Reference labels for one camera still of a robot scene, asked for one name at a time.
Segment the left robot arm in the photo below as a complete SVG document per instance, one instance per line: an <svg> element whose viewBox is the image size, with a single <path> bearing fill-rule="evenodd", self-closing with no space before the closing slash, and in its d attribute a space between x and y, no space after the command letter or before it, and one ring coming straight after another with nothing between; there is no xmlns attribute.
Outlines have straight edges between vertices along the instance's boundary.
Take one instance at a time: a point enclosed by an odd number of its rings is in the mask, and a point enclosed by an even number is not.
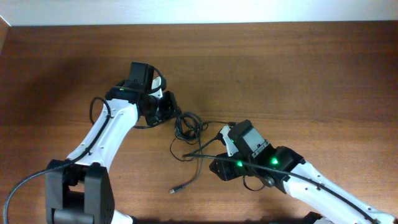
<svg viewBox="0 0 398 224"><path fill-rule="evenodd" d="M63 161L52 160L45 175L47 223L135 223L115 209L109 169L127 133L145 117L156 127L180 114L160 71L133 62L129 77L92 102L102 102L98 119Z"/></svg>

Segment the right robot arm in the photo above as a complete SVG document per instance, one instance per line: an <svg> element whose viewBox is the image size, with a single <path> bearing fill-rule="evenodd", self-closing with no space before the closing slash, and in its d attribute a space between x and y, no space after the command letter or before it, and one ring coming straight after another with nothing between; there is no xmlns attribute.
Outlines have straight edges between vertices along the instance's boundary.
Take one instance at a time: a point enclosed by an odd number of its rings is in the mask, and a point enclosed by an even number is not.
<svg viewBox="0 0 398 224"><path fill-rule="evenodd" d="M221 180L255 177L321 213L331 223L397 223L328 180L293 149L264 139L249 120L224 126L216 135L226 152L214 157L210 170Z"/></svg>

